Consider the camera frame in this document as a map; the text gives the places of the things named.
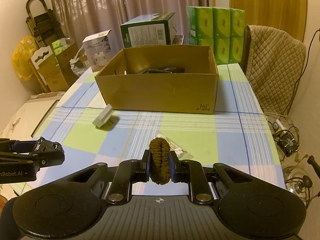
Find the yellow plastic bag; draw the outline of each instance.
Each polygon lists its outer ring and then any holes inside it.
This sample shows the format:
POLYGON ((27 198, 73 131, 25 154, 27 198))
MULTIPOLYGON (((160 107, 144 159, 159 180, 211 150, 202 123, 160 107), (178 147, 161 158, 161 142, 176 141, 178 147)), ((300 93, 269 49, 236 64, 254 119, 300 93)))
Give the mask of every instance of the yellow plastic bag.
POLYGON ((26 36, 18 44, 12 54, 12 65, 15 73, 22 81, 30 80, 33 72, 29 66, 28 60, 33 56, 38 49, 35 38, 26 36))

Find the barcode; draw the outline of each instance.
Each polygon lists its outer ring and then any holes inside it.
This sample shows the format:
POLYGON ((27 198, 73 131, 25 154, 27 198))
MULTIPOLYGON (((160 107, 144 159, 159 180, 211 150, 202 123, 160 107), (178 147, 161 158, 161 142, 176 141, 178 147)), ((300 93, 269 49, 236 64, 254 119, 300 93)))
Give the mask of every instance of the barcode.
POLYGON ((158 33, 158 40, 163 41, 163 29, 157 29, 157 33, 158 33))

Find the curtain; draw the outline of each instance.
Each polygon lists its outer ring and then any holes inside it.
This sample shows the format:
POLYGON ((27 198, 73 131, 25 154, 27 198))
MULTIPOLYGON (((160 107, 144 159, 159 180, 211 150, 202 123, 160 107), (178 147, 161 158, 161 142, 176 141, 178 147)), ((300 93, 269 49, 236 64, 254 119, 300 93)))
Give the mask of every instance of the curtain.
POLYGON ((80 47, 94 33, 112 29, 113 52, 123 48, 120 25, 139 15, 175 12, 178 34, 188 36, 186 5, 207 6, 208 0, 52 0, 63 32, 80 47))

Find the ladder handle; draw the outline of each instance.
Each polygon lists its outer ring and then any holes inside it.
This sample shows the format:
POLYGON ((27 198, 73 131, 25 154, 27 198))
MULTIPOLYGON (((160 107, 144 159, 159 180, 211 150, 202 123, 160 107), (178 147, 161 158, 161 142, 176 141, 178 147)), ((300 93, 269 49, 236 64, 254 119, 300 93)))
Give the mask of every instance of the ladder handle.
MULTIPOLYGON (((33 0, 28 0, 27 3, 26 3, 26 10, 27 10, 27 13, 28 13, 28 15, 29 15, 30 17, 32 17, 31 12, 30 12, 30 7, 29 7, 29 4, 30 4, 31 1, 33 1, 33 0)), ((45 1, 44 1, 44 0, 39 0, 39 1, 42 3, 45 11, 47 11, 48 8, 47 8, 47 5, 45 4, 45 1)))

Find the tablecloth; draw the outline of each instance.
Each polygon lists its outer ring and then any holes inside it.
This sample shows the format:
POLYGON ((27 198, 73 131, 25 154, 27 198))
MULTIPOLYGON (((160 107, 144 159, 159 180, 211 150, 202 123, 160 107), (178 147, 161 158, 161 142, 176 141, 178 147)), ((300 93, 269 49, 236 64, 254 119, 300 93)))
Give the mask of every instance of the tablecloth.
MULTIPOLYGON (((284 188, 284 179, 268 123, 238 64, 220 65, 214 115, 115 111, 100 129, 92 121, 105 102, 89 70, 71 86, 41 125, 43 136, 62 144, 63 165, 41 169, 37 180, 19 184, 21 193, 105 162, 117 166, 140 159, 150 140, 162 133, 203 166, 220 162, 284 188)), ((159 186, 151 180, 133 185, 133 194, 188 194, 188 185, 159 186)))

